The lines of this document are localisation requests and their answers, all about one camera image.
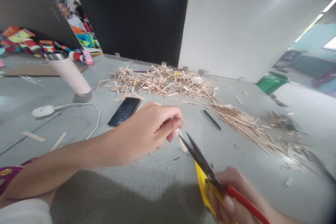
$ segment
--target black pencil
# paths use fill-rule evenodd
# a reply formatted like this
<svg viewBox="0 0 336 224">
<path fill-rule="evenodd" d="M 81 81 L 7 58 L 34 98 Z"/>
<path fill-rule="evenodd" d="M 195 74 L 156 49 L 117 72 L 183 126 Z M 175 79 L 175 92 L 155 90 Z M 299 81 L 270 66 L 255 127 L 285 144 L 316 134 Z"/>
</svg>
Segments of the black pencil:
<svg viewBox="0 0 336 224">
<path fill-rule="evenodd" d="M 212 118 L 212 116 L 206 110 L 203 110 L 203 111 L 211 119 L 211 121 L 213 121 L 213 123 L 217 126 L 217 128 L 223 131 L 222 128 L 219 126 L 219 124 Z"/>
</svg>

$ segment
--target red scissor handle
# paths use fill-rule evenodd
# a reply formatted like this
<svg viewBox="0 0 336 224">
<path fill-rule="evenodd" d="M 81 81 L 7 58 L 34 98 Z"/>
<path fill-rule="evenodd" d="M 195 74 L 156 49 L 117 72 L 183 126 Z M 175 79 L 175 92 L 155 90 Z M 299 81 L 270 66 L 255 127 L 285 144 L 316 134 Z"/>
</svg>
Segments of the red scissor handle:
<svg viewBox="0 0 336 224">
<path fill-rule="evenodd" d="M 258 218 L 262 224 L 271 224 L 271 222 L 263 215 L 251 202 L 249 202 L 243 195 L 241 195 L 232 186 L 226 186 L 226 194 L 235 198 L 240 204 L 247 208 L 251 214 Z"/>
</svg>

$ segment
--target person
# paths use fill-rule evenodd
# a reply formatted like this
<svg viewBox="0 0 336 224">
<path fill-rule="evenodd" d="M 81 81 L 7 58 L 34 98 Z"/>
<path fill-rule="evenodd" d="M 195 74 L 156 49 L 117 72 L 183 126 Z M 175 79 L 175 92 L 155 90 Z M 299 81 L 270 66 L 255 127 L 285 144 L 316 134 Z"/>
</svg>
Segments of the person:
<svg viewBox="0 0 336 224">
<path fill-rule="evenodd" d="M 76 142 L 36 159 L 23 168 L 0 197 L 0 223 L 50 224 L 49 206 L 59 186 L 80 169 L 122 166 L 136 161 L 167 140 L 184 125 L 178 107 L 146 103 L 124 123 L 102 135 Z M 220 183 L 231 184 L 251 201 L 273 224 L 294 224 L 254 189 L 232 167 L 217 174 Z M 242 205 L 225 196 L 224 207 L 209 192 L 218 221 L 239 224 L 259 223 Z"/>
<path fill-rule="evenodd" d="M 83 32 L 87 31 L 83 22 L 78 17 L 79 13 L 77 11 L 72 11 L 70 0 L 56 0 L 56 6 L 58 12 L 61 13 L 60 17 L 65 18 L 68 21 L 75 33 L 77 30 L 76 28 L 80 28 Z"/>
<path fill-rule="evenodd" d="M 78 12 L 74 11 L 73 15 L 67 18 L 67 21 L 70 25 L 80 28 L 82 31 L 86 32 L 87 30 L 85 29 L 85 26 L 82 23 L 82 21 L 79 19 L 78 15 L 79 15 Z"/>
<path fill-rule="evenodd" d="M 79 4 L 78 1 L 74 1 L 73 3 L 76 8 L 75 8 L 75 11 L 77 11 L 79 13 L 79 16 L 80 16 L 80 20 L 84 23 L 84 10 L 83 10 L 83 7 Z"/>
</svg>

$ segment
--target white wall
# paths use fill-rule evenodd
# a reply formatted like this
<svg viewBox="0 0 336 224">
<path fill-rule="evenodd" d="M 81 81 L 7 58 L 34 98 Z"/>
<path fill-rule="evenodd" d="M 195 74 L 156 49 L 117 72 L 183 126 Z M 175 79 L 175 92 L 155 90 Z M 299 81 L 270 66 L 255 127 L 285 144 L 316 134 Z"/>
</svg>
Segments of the white wall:
<svg viewBox="0 0 336 224">
<path fill-rule="evenodd" d="M 257 82 L 332 0 L 190 0 L 179 68 Z"/>
</svg>

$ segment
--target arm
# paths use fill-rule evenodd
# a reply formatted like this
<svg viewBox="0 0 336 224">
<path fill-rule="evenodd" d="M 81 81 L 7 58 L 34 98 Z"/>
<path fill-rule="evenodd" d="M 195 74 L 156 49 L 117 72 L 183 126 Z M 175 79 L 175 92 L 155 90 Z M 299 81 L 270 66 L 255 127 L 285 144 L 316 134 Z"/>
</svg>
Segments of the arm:
<svg viewBox="0 0 336 224">
<path fill-rule="evenodd" d="M 79 169 L 131 163 L 171 142 L 184 122 L 178 107 L 147 103 L 115 129 L 49 152 L 27 165 L 0 198 L 0 207 L 55 191 Z"/>
<path fill-rule="evenodd" d="M 272 224 L 300 224 L 301 221 L 292 219 L 281 214 L 260 195 L 252 184 L 235 168 L 227 167 L 225 171 L 216 173 L 219 182 L 223 185 L 230 184 L 248 201 L 250 201 Z M 224 220 L 225 223 L 239 224 L 259 224 L 260 222 L 235 199 L 224 196 L 224 207 L 219 203 L 214 194 L 209 191 L 211 206 L 216 213 L 218 222 Z"/>
</svg>

